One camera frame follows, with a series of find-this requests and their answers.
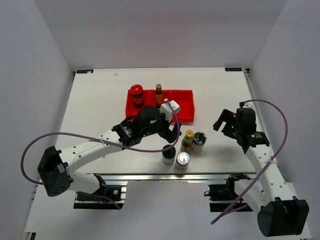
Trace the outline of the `small yellow label bottle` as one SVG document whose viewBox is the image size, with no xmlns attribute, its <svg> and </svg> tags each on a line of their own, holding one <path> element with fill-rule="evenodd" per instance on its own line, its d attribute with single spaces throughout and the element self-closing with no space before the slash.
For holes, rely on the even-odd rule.
<svg viewBox="0 0 320 240">
<path fill-rule="evenodd" d="M 163 100 L 162 85 L 157 84 L 155 88 L 155 104 L 161 105 L 163 102 L 164 100 Z"/>
</svg>

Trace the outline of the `red lid sauce jar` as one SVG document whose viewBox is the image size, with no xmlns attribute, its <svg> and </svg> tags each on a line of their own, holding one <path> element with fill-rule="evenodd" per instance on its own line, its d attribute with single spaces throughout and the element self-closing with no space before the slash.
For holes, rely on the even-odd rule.
<svg viewBox="0 0 320 240">
<path fill-rule="evenodd" d="M 130 88 L 133 105 L 137 108 L 140 108 L 144 105 L 143 91 L 143 87 L 140 84 L 134 84 Z"/>
</svg>

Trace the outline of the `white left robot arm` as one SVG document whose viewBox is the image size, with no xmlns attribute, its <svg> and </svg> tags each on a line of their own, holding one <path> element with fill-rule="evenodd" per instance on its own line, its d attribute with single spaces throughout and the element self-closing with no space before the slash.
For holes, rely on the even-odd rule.
<svg viewBox="0 0 320 240">
<path fill-rule="evenodd" d="M 168 143 L 181 135 L 179 122 L 170 129 L 172 120 L 177 120 L 180 105 L 174 101 L 160 107 L 145 106 L 136 116 L 127 117 L 120 124 L 102 134 L 99 138 L 87 137 L 86 142 L 57 150 L 47 148 L 37 171 L 49 197 L 58 196 L 68 190 L 85 192 L 99 200 L 105 196 L 106 183 L 97 173 L 82 173 L 78 170 L 105 156 L 129 150 L 138 145 L 142 138 L 157 134 Z"/>
</svg>

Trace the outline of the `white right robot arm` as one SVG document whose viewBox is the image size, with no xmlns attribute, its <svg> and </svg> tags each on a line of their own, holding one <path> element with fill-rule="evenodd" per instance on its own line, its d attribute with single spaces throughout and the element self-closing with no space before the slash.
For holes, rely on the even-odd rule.
<svg viewBox="0 0 320 240">
<path fill-rule="evenodd" d="M 244 173 L 231 174 L 223 193 L 235 202 L 246 202 L 256 213 L 258 227 L 265 237 L 301 235 L 309 205 L 298 199 L 285 182 L 272 157 L 267 136 L 257 131 L 255 111 L 224 109 L 213 130 L 221 130 L 224 136 L 235 139 L 257 173 L 255 179 Z"/>
</svg>

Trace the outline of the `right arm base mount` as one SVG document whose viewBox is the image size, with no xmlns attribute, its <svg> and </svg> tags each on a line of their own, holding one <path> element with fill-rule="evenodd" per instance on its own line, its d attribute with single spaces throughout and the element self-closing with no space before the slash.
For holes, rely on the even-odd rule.
<svg viewBox="0 0 320 240">
<path fill-rule="evenodd" d="M 211 213 L 223 212 L 228 204 L 238 197 L 235 193 L 235 182 L 240 180 L 251 180 L 251 178 L 247 174 L 236 173 L 229 175 L 224 183 L 208 185 L 208 190 L 203 195 L 209 197 Z"/>
</svg>

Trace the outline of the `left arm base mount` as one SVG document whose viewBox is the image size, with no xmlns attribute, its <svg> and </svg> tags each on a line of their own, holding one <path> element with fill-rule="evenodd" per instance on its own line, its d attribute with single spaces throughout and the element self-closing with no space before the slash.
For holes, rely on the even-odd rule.
<svg viewBox="0 0 320 240">
<path fill-rule="evenodd" d="M 94 209 L 94 210 L 121 210 L 124 203 L 122 201 L 123 186 L 108 185 L 99 174 L 94 174 L 99 183 L 99 188 L 93 193 L 77 192 L 74 209 Z"/>
</svg>

